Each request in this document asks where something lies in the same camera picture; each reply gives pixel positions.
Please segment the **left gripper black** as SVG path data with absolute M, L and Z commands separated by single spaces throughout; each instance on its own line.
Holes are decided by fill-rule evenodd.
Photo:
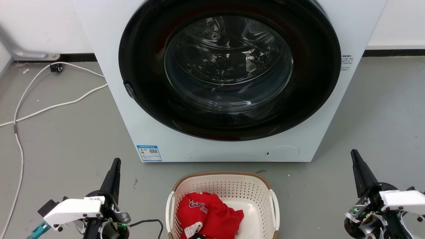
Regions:
M 84 239 L 128 239 L 126 223 L 131 221 L 129 214 L 118 207 L 121 180 L 121 159 L 115 158 L 107 172 L 100 190 L 87 194 L 87 197 L 105 197 L 100 212 L 96 216 L 84 216 Z

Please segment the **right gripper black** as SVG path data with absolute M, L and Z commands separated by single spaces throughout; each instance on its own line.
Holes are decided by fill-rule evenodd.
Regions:
M 356 192 L 359 200 L 345 214 L 346 232 L 355 239 L 411 239 L 402 217 L 403 207 L 384 204 L 385 193 L 399 192 L 388 183 L 379 183 L 356 149 L 351 150 Z

